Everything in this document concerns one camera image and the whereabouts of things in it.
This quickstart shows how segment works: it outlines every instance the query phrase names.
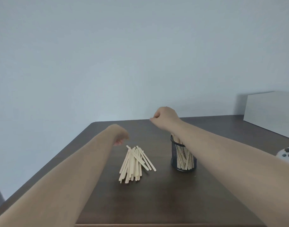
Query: white box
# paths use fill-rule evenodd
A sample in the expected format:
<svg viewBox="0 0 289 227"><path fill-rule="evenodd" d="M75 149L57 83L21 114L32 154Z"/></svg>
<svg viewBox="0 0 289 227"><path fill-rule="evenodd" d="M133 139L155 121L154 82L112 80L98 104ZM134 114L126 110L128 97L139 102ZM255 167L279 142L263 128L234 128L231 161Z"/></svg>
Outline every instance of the white box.
<svg viewBox="0 0 289 227"><path fill-rule="evenodd" d="M289 92L249 95L244 121L289 137Z"/></svg>

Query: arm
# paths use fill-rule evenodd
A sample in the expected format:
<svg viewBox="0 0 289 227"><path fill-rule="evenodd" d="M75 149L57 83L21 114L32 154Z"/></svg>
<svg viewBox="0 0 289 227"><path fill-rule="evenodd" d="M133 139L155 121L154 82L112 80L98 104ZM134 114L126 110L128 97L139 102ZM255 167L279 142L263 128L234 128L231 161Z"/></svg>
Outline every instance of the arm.
<svg viewBox="0 0 289 227"><path fill-rule="evenodd" d="M74 226L114 144L128 138L111 125L41 178L5 213L0 227Z"/></svg>
<svg viewBox="0 0 289 227"><path fill-rule="evenodd" d="M181 121L169 107L150 119L194 156L267 226L289 226L289 163Z"/></svg>

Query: light blue wall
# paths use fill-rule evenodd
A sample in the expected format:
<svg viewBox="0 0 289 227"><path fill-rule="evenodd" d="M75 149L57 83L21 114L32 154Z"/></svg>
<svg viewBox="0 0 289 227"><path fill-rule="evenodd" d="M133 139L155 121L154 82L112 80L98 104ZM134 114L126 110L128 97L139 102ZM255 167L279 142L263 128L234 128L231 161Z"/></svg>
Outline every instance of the light blue wall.
<svg viewBox="0 0 289 227"><path fill-rule="evenodd" d="M0 190L94 121L289 91L289 0L0 0Z"/></svg>

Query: table surface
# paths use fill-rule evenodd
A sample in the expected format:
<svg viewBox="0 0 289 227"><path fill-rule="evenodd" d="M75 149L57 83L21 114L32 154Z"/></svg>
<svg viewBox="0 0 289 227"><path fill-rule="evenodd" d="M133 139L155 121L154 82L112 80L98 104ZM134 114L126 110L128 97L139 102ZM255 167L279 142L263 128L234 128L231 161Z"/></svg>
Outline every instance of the table surface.
<svg viewBox="0 0 289 227"><path fill-rule="evenodd" d="M212 133L275 155L289 147L289 138L243 121L243 116L182 118ZM59 152L0 207L0 215L53 167L77 151L110 124L127 129L125 145L141 147L157 171L143 171L139 182L118 181L127 152L113 148L110 158L77 221L77 226L120 224L196 224L196 226L263 226L263 223L201 164L184 173L170 165L170 134L149 120L94 122Z"/></svg>

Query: hand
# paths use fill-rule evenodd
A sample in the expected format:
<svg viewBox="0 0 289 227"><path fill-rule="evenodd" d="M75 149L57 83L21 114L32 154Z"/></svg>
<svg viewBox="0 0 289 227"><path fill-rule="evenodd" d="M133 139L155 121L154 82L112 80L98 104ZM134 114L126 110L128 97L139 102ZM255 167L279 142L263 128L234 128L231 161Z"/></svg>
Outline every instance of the hand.
<svg viewBox="0 0 289 227"><path fill-rule="evenodd" d="M107 129L111 130L115 134L115 146L121 145L123 144L125 139L129 139L129 133L127 132L127 130L117 124L112 124L108 126Z"/></svg>
<svg viewBox="0 0 289 227"><path fill-rule="evenodd" d="M171 132L174 124L180 122L175 110L170 107L160 107L153 118L150 121L154 123L158 128Z"/></svg>

